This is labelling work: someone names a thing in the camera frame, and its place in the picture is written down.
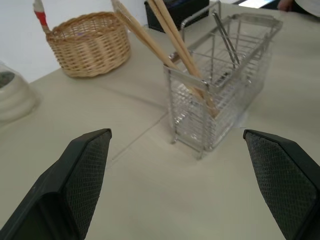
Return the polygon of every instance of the white table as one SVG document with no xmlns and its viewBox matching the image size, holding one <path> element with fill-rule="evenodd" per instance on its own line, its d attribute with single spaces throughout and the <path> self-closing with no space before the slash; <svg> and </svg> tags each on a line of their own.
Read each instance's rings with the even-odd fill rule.
<svg viewBox="0 0 320 240">
<path fill-rule="evenodd" d="M 222 12 L 267 13 L 284 21 L 265 88 L 242 127 L 295 140 L 320 163 L 319 23 L 227 4 Z M 208 27 L 207 19 L 188 27 L 188 40 Z M 166 35 L 150 33 L 173 52 Z M 72 139 L 111 128 L 88 240 L 283 240 L 260 194 L 243 130 L 233 128 L 201 161 L 182 143 L 171 145 L 162 64 L 133 35 L 130 41 L 131 59 L 109 74 L 74 80 L 57 70 L 37 80 L 39 108 L 0 127 L 0 227 Z"/>
</svg>

